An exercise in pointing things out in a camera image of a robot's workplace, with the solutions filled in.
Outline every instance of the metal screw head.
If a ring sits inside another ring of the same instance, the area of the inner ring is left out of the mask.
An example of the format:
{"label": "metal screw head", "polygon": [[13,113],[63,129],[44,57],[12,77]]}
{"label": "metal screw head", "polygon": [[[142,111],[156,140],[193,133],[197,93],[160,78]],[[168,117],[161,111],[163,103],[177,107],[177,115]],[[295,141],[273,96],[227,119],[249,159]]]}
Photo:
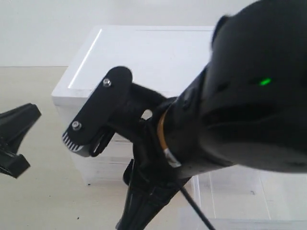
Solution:
{"label": "metal screw head", "polygon": [[71,125],[72,129],[74,131],[78,131],[80,130],[80,128],[82,127],[81,123],[79,121],[74,121]]}
{"label": "metal screw head", "polygon": [[103,80],[103,84],[104,84],[104,87],[110,87],[111,84],[112,84],[112,82],[110,81],[109,78],[105,78],[105,79]]}

